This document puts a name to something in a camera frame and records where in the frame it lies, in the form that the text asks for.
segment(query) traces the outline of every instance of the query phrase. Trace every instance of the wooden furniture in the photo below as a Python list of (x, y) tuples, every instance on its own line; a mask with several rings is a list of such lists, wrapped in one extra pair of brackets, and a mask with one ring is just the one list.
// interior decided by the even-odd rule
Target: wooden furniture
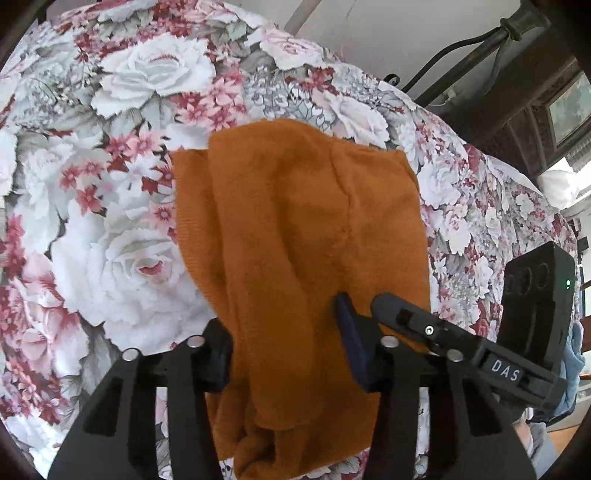
[(562, 157), (591, 153), (591, 117), (557, 138), (550, 106), (583, 74), (567, 44), (549, 28), (499, 74), (492, 90), (444, 115), (466, 141), (535, 182)]

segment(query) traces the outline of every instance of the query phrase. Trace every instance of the pink flower print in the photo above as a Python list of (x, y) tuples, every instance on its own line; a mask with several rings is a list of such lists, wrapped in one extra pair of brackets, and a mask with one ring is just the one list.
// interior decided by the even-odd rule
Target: pink flower print
[(100, 212), (102, 206), (100, 205), (100, 200), (95, 197), (95, 194), (95, 185), (86, 187), (84, 190), (76, 191), (76, 202), (80, 205), (82, 215), (85, 215), (88, 210), (94, 213)]
[(185, 109), (178, 113), (178, 120), (184, 124), (208, 128), (211, 126), (210, 117), (219, 112), (219, 109), (209, 98), (200, 98), (198, 103), (188, 101)]
[(80, 176), (81, 173), (80, 167), (76, 165), (72, 165), (61, 172), (60, 178), (60, 188), (62, 190), (68, 189), (75, 189), (76, 188), (76, 179)]
[(212, 50), (213, 62), (222, 62), (226, 67), (236, 66), (240, 59), (233, 56), (232, 49), (227, 43)]
[(6, 224), (6, 236), (8, 239), (18, 239), (25, 234), (21, 225), (22, 215), (12, 215), (8, 217)]
[(150, 131), (148, 127), (144, 125), (139, 131), (139, 136), (134, 136), (127, 140), (127, 148), (125, 149), (124, 154), (134, 160), (138, 155), (161, 151), (161, 140), (161, 135), (158, 132)]
[(25, 251), (22, 249), (20, 242), (18, 242), (12, 248), (8, 248), (6, 261), (2, 266), (4, 267), (8, 278), (14, 278), (21, 274), (24, 265)]
[(234, 99), (234, 112), (239, 118), (246, 116), (248, 113), (248, 109), (244, 103), (244, 98), (242, 98), (240, 95)]
[(225, 106), (232, 103), (232, 99), (241, 92), (242, 88), (239, 85), (221, 77), (213, 82), (207, 92), (207, 96), (213, 98), (217, 105)]
[(160, 185), (164, 185), (165, 187), (168, 187), (169, 189), (171, 189), (173, 187), (173, 180), (174, 180), (172, 166), (170, 166), (169, 163), (160, 164), (158, 167), (155, 167), (154, 170), (157, 170), (162, 174), (158, 183)]
[(150, 202), (146, 220), (152, 228), (166, 235), (170, 228), (175, 227), (173, 204), (159, 205), (158, 203)]
[(104, 166), (95, 161), (86, 162), (84, 165), (84, 173), (91, 176), (98, 176), (104, 170)]
[(224, 128), (230, 128), (236, 126), (236, 116), (232, 112), (232, 106), (226, 105), (221, 107), (216, 113), (210, 118), (212, 122), (210, 129), (212, 131), (223, 130)]
[(321, 92), (324, 92), (325, 90), (330, 90), (330, 88), (332, 87), (330, 81), (332, 80), (334, 74), (335, 70), (333, 68), (311, 69), (309, 75), (302, 82), (300, 82), (300, 86), (302, 87), (302, 89), (308, 92), (311, 92), (314, 89), (317, 89)]
[(202, 98), (198, 93), (183, 92), (180, 95), (173, 95), (170, 100), (176, 103), (179, 109), (186, 109), (188, 105), (197, 105)]
[(170, 239), (173, 241), (173, 243), (175, 245), (178, 244), (178, 236), (177, 236), (176, 228), (169, 228), (167, 235), (170, 237)]
[(127, 150), (127, 142), (135, 136), (135, 132), (128, 135), (121, 135), (120, 137), (109, 137), (109, 145), (105, 147), (105, 151), (111, 155), (113, 161), (120, 159), (125, 155)]

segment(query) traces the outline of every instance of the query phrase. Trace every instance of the blue cloth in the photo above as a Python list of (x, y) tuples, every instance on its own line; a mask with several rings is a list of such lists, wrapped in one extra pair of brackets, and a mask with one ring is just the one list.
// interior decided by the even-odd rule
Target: blue cloth
[(577, 399), (579, 389), (579, 374), (585, 366), (585, 357), (581, 354), (583, 346), (583, 326), (574, 322), (569, 330), (564, 349), (564, 358), (560, 364), (560, 376), (567, 381), (566, 392), (551, 417), (557, 417), (570, 410)]

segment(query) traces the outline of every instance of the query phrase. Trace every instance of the floral bedspread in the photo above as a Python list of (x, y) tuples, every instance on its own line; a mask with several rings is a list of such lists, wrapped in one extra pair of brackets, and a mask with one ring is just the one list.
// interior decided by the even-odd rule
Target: floral bedspread
[[(420, 184), (432, 311), (468, 331), (496, 338), (513, 257), (549, 240), (576, 255), (565, 220), (516, 170), (259, 15), (215, 0), (70, 11), (31, 29), (0, 74), (0, 416), (43, 475), (122, 350), (165, 351), (215, 316), (181, 260), (168, 153), (262, 118), (404, 150)], [(419, 474), (426, 392), (421, 405)], [(156, 428), (169, 478), (165, 390)], [(367, 456), (304, 478), (359, 479)], [(222, 470), (235, 478), (231, 460)]]

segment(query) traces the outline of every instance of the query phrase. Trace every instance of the floral fabric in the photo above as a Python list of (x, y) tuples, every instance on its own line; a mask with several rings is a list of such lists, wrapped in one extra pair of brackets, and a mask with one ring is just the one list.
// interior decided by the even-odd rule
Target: floral fabric
[[(121, 351), (165, 351), (215, 317), (178, 249), (169, 152), (275, 118), (406, 153), (420, 185), (431, 309), (470, 332), (496, 339), (513, 257), (550, 240), (576, 256), (565, 220), (517, 171), (259, 15), (215, 0), (70, 11), (31, 29), (0, 74), (0, 416), (43, 475)], [(169, 478), (165, 391), (156, 417)], [(418, 435), (421, 474), (426, 391)], [(367, 457), (304, 478), (359, 479)], [(231, 460), (221, 468), (234, 478)]]

